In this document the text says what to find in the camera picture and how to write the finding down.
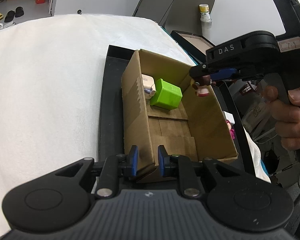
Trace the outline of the person right hand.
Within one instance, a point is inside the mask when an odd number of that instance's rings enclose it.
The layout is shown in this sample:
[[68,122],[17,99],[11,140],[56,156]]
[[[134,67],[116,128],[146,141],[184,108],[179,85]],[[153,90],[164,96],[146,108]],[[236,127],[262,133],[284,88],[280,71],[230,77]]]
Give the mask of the person right hand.
[[275,129],[281,137],[283,148],[289,151],[300,149],[300,88],[288,92],[290,105],[278,99],[278,91],[274,86],[265,87],[263,97],[277,121]]

